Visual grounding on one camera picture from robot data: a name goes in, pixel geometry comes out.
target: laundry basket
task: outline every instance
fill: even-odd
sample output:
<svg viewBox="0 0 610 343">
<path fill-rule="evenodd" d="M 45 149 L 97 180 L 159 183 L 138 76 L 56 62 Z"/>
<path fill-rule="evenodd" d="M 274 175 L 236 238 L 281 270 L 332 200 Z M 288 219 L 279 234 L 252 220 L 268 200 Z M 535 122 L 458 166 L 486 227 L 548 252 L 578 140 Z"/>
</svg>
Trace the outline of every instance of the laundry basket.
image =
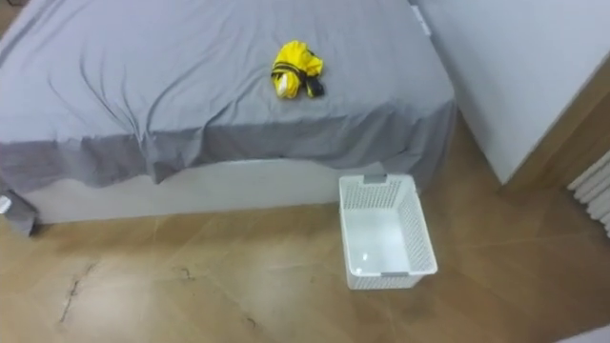
<svg viewBox="0 0 610 343">
<path fill-rule="evenodd" d="M 437 272 L 413 177 L 343 176 L 339 190 L 350 289 L 407 289 Z"/>
</svg>

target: radiator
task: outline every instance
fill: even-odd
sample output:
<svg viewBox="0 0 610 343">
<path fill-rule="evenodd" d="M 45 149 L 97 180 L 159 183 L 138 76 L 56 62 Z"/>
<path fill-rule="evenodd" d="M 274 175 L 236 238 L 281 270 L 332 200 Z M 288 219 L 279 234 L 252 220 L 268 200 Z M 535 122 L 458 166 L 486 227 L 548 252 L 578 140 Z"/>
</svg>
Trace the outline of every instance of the radiator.
<svg viewBox="0 0 610 343">
<path fill-rule="evenodd" d="M 610 151 L 568 185 L 568 190 L 587 206 L 587 213 L 603 224 L 610 237 Z"/>
</svg>

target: gray bed sheet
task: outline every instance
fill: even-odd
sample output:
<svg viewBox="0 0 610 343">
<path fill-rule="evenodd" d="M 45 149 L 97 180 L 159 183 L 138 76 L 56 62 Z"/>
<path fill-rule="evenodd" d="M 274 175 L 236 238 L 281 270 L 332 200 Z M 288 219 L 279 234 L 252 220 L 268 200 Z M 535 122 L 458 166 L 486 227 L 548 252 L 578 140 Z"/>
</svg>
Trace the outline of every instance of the gray bed sheet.
<svg viewBox="0 0 610 343">
<path fill-rule="evenodd" d="M 280 47 L 326 95 L 280 100 Z M 219 161 L 381 162 L 425 186 L 454 93 L 406 0 L 31 0 L 0 41 L 0 183 L 154 182 Z"/>
</svg>

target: white wall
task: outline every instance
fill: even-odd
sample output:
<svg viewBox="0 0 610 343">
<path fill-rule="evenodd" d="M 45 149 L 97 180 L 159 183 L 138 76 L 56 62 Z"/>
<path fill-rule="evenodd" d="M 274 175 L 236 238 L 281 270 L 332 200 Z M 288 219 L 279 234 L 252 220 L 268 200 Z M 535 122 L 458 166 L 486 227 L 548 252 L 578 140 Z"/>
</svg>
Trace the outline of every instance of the white wall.
<svg viewBox="0 0 610 343">
<path fill-rule="evenodd" d="M 414 0 L 502 182 L 610 51 L 610 0 Z"/>
</svg>

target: basket handle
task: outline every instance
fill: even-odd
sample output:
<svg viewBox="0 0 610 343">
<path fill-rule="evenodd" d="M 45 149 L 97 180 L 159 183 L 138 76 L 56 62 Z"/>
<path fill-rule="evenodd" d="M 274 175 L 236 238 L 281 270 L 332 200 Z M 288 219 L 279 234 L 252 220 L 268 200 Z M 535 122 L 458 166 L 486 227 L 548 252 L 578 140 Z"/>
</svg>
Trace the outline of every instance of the basket handle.
<svg viewBox="0 0 610 343">
<path fill-rule="evenodd" d="M 388 179 L 388 174 L 379 174 L 379 175 L 364 175 L 362 176 L 362 183 L 364 185 L 368 184 L 380 184 L 385 183 Z"/>
<path fill-rule="evenodd" d="M 407 272 L 381 272 L 381 277 L 410 276 Z"/>
</svg>

